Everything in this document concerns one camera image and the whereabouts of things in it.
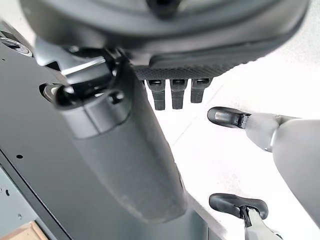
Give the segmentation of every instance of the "wooden board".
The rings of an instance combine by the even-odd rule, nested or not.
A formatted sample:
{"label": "wooden board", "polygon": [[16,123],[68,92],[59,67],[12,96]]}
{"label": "wooden board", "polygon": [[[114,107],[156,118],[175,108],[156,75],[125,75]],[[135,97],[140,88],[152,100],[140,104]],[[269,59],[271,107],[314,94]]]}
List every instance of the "wooden board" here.
{"label": "wooden board", "polygon": [[32,221],[0,238],[0,240],[48,240],[48,238],[38,225]]}

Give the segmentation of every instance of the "black metal panel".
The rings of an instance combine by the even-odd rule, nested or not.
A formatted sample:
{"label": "black metal panel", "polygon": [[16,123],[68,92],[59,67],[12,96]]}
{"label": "black metal panel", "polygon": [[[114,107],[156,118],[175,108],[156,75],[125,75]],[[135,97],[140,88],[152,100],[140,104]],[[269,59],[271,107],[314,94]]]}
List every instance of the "black metal panel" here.
{"label": "black metal panel", "polygon": [[[57,81],[33,58],[0,45],[0,75],[0,147],[8,158],[2,164],[17,181],[22,180],[17,173],[23,177],[29,190],[20,190],[44,222],[54,216],[75,240],[206,239],[206,224],[192,210],[149,226],[118,205],[74,147],[63,118],[41,96],[39,85]],[[35,207],[40,202],[30,189],[51,216]],[[58,228],[50,230],[56,234]]]}

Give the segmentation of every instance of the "bolt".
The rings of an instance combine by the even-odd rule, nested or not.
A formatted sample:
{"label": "bolt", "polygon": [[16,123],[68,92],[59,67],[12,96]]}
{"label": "bolt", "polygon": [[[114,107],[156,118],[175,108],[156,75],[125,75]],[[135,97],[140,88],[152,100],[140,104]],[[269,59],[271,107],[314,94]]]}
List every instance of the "bolt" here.
{"label": "bolt", "polygon": [[80,48],[78,46],[71,46],[68,48],[70,53],[76,53],[79,52]]}

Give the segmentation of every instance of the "white floor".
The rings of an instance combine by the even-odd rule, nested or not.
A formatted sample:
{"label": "white floor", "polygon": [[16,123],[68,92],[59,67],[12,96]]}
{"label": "white floor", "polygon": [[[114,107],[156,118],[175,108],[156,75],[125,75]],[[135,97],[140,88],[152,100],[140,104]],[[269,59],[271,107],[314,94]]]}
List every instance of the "white floor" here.
{"label": "white floor", "polygon": [[[33,41],[17,7],[16,0],[0,0],[0,9],[6,9],[2,17]],[[202,104],[190,104],[189,82],[183,110],[172,110],[168,84],[166,110],[155,112],[198,212],[223,240],[244,239],[244,226],[240,219],[210,209],[210,194],[219,192],[266,201],[265,222],[285,240],[320,239],[320,230],[281,178],[272,155],[256,147],[243,131],[215,126],[206,117],[209,108],[226,106],[319,119],[319,13],[320,0],[313,0],[303,28],[290,42],[215,78]]]}

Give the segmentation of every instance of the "black lever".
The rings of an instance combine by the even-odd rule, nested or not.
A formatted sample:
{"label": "black lever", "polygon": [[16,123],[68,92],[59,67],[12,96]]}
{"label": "black lever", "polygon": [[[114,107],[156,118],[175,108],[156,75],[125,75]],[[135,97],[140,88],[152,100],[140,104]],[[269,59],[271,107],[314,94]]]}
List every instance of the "black lever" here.
{"label": "black lever", "polygon": [[215,193],[209,197],[209,205],[212,209],[231,214],[239,219],[244,219],[243,208],[256,209],[264,220],[268,217],[268,206],[260,199],[244,198],[234,194]]}
{"label": "black lever", "polygon": [[155,110],[165,110],[166,108],[166,80],[148,80],[146,81],[154,100]]}
{"label": "black lever", "polygon": [[188,79],[170,79],[172,108],[182,109],[184,106],[184,94]]}
{"label": "black lever", "polygon": [[210,122],[227,128],[244,129],[246,126],[247,118],[250,113],[240,111],[238,109],[215,106],[211,108],[207,117]]}

